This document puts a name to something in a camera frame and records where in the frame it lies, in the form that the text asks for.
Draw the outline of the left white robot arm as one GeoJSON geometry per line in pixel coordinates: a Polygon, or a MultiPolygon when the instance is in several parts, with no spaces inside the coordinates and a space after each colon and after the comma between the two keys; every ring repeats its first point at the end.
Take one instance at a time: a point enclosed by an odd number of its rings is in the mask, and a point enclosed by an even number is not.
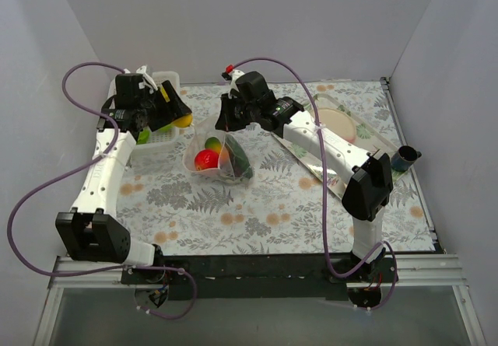
{"type": "Polygon", "coordinates": [[[109,96],[98,111],[96,144],[81,191],[55,227],[73,260],[139,266],[150,284],[160,282],[165,264],[156,248],[132,237],[117,220],[117,197],[125,168],[145,129],[157,131],[191,115],[179,97],[176,72],[136,72],[115,76],[109,96]]]}

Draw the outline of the yellow lemon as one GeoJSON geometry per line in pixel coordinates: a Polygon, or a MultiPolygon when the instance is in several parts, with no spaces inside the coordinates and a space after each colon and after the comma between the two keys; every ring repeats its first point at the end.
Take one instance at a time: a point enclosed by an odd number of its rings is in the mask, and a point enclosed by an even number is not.
{"type": "Polygon", "coordinates": [[[172,125],[177,127],[177,128],[187,128],[192,125],[193,122],[193,116],[192,114],[185,115],[183,117],[180,117],[176,119],[172,125]]]}

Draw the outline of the clear zip top bag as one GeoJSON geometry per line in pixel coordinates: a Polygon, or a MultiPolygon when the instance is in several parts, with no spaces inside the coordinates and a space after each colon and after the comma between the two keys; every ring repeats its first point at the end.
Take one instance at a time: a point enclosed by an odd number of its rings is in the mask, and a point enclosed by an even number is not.
{"type": "Polygon", "coordinates": [[[195,125],[183,155],[184,168],[228,183],[249,182],[254,171],[246,152],[230,133],[216,129],[216,122],[212,115],[195,125]]]}

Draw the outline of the red apple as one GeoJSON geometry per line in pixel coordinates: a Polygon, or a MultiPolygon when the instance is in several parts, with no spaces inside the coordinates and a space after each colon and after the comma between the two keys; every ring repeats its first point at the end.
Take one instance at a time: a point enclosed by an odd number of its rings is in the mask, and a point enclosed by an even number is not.
{"type": "Polygon", "coordinates": [[[210,150],[203,149],[194,158],[194,167],[196,171],[215,169],[219,164],[219,155],[210,150]]]}

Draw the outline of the orange green mango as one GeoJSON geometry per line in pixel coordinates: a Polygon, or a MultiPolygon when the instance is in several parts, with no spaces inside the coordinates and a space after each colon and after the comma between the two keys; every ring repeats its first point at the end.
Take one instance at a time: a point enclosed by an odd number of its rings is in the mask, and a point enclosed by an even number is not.
{"type": "Polygon", "coordinates": [[[226,162],[230,158],[226,146],[217,137],[207,138],[205,141],[205,148],[216,152],[219,155],[219,161],[221,163],[226,162]]]}

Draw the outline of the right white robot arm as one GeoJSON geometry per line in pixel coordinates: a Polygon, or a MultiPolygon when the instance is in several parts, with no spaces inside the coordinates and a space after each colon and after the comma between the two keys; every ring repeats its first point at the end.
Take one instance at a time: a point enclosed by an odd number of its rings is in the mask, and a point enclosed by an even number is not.
{"type": "Polygon", "coordinates": [[[355,232],[352,268],[343,276],[373,280],[381,271],[379,261],[385,254],[382,219],[393,190],[389,155],[356,147],[321,125],[317,112],[309,113],[288,96],[275,97],[258,72],[230,68],[223,78],[230,82],[230,90],[221,96],[216,129],[240,131],[258,124],[320,159],[324,171],[334,171],[346,185],[342,205],[352,217],[355,232]]]}

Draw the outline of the green cucumber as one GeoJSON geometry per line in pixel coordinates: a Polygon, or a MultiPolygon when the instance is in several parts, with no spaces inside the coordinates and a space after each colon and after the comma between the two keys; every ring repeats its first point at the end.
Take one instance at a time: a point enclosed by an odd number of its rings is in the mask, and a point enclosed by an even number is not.
{"type": "Polygon", "coordinates": [[[251,179],[254,175],[249,159],[238,141],[231,135],[226,136],[225,146],[230,157],[230,164],[235,178],[251,179]]]}

